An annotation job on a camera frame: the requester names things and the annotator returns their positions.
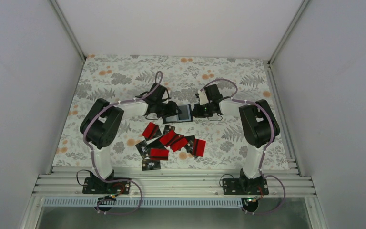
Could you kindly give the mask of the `black VIP card bottom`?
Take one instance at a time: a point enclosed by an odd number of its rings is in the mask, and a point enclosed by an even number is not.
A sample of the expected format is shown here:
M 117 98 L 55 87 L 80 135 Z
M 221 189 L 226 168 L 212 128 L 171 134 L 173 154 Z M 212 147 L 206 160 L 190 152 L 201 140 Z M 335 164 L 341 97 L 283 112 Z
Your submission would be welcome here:
M 159 160 L 144 159 L 142 160 L 142 171 L 151 171 L 161 169 Z

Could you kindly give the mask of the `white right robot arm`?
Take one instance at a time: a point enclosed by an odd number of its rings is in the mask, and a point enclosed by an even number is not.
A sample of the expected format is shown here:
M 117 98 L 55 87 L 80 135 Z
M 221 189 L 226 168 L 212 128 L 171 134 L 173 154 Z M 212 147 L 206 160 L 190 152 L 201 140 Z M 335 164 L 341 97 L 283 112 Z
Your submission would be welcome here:
M 195 96 L 199 100 L 193 109 L 196 118 L 208 118 L 214 114 L 240 118 L 244 138 L 250 146 L 238 178 L 239 188 L 244 194 L 253 193 L 264 179 L 265 152 L 280 133 L 269 103 L 264 99 L 253 102 L 224 97 L 216 84 L 206 85 Z

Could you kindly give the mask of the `black card holder wallet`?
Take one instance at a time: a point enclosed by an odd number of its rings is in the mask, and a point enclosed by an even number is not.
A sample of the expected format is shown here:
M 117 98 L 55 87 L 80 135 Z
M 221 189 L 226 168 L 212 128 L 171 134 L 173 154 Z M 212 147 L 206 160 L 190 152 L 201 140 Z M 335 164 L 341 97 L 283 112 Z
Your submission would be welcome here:
M 179 105 L 180 113 L 174 116 L 163 118 L 163 124 L 192 122 L 193 115 L 190 104 Z

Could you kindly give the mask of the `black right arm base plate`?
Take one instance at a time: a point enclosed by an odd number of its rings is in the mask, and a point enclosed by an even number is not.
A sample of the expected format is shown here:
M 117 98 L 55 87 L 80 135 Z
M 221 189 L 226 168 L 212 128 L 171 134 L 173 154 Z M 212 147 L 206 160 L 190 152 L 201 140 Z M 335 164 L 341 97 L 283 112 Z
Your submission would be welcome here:
M 269 195 L 266 179 L 223 178 L 222 187 L 225 195 Z

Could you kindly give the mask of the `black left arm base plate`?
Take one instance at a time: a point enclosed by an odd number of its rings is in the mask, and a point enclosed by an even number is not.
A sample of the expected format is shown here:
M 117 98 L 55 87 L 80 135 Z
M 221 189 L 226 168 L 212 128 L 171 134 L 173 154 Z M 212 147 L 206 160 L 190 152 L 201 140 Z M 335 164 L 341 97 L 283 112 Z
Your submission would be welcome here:
M 99 178 L 87 177 L 85 178 L 84 183 L 82 184 L 82 193 L 83 194 L 129 194 L 131 182 L 125 180 L 118 181 L 115 183 L 106 183 L 101 181 Z

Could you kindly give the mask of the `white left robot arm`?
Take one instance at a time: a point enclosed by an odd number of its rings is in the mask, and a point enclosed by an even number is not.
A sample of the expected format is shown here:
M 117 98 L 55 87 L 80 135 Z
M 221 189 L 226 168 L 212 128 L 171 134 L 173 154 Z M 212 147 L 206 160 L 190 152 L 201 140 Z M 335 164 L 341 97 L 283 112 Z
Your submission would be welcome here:
M 176 102 L 167 93 L 165 87 L 153 84 L 148 92 L 133 99 L 111 104 L 99 98 L 96 100 L 80 126 L 84 143 L 90 148 L 94 186 L 101 193 L 113 188 L 113 167 L 108 147 L 116 138 L 122 120 L 136 116 L 156 114 L 158 118 L 167 118 L 182 113 Z

